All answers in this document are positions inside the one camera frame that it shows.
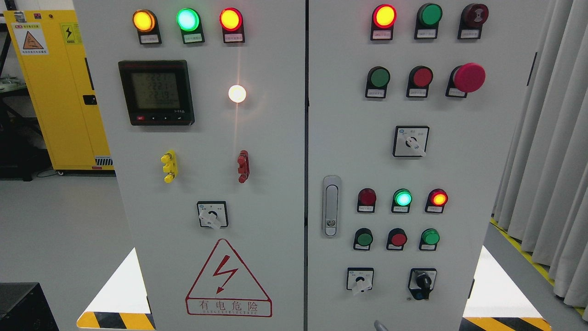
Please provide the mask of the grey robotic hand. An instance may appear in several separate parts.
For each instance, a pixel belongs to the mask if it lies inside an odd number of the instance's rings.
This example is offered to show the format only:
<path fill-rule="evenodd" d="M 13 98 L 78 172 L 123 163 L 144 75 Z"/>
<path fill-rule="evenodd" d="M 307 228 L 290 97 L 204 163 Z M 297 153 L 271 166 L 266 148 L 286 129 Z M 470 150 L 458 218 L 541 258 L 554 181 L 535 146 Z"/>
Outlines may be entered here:
<path fill-rule="evenodd" d="M 373 325 L 374 325 L 374 329 L 376 331 L 388 331 L 386 326 L 382 322 L 380 322 L 379 320 L 375 320 Z"/>

